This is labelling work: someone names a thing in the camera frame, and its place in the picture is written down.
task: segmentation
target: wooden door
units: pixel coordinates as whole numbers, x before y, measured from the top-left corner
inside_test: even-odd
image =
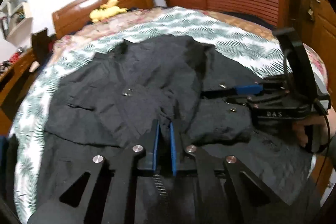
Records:
[[[327,89],[336,107],[336,14],[327,0],[301,0],[296,29],[301,40],[315,50],[325,63],[328,72]],[[318,156],[312,178],[316,181],[323,156]],[[318,189],[323,194],[332,172],[332,162],[327,159],[323,167]]]

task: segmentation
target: green leaf pattern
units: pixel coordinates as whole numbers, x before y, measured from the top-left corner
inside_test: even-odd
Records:
[[[167,9],[150,22],[92,41],[83,49],[65,51],[58,62],[45,68],[35,80],[10,131],[19,140],[14,199],[23,224],[36,208],[36,184],[44,150],[43,128],[48,119],[50,100],[58,89],[60,79],[89,63],[96,52],[110,52],[123,39],[136,43],[163,34],[190,35],[196,41],[213,44],[218,52],[261,77],[283,73],[283,55],[277,40],[268,41],[181,7]]]

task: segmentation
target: wooden bed frame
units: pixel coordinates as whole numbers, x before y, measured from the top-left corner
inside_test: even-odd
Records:
[[[79,31],[88,21],[92,10],[99,8],[108,0],[75,0],[52,14],[56,37],[61,39],[64,35]],[[137,7],[151,9],[153,0],[118,0],[120,8]]]

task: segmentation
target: stuffed animal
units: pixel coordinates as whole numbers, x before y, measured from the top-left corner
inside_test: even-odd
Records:
[[[116,6],[119,3],[117,0],[109,0],[106,4],[100,6],[101,9],[93,10],[89,17],[93,23],[102,21],[105,18],[109,18],[119,13],[127,12],[127,8],[119,8]]]

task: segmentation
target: metal spring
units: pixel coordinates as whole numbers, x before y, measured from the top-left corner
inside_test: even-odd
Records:
[[[166,190],[166,188],[164,187],[164,185],[162,183],[160,175],[159,174],[155,174],[153,176],[153,180],[154,180],[154,184],[156,186],[156,189],[159,192],[159,195],[160,196],[167,196],[168,193],[167,193],[167,190]]]

